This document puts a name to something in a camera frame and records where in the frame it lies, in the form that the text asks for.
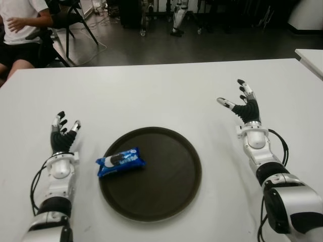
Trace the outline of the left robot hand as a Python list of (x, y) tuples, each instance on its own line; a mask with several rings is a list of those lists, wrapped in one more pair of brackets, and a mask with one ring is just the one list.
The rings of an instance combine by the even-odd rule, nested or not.
[(60, 152), (69, 153), (76, 135), (81, 128), (81, 123), (77, 120), (68, 131), (67, 128), (63, 127), (67, 122), (64, 111), (59, 112), (52, 121), (50, 145), (53, 154)]

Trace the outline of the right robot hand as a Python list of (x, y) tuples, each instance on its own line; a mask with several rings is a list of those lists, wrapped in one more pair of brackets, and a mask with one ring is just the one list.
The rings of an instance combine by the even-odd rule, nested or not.
[(243, 93), (243, 95), (240, 95), (240, 99), (243, 100), (244, 104), (237, 105), (222, 97), (217, 98), (217, 102), (237, 115), (244, 124), (261, 123), (258, 102), (253, 90), (245, 81), (238, 79), (237, 82), (240, 85), (239, 90)]

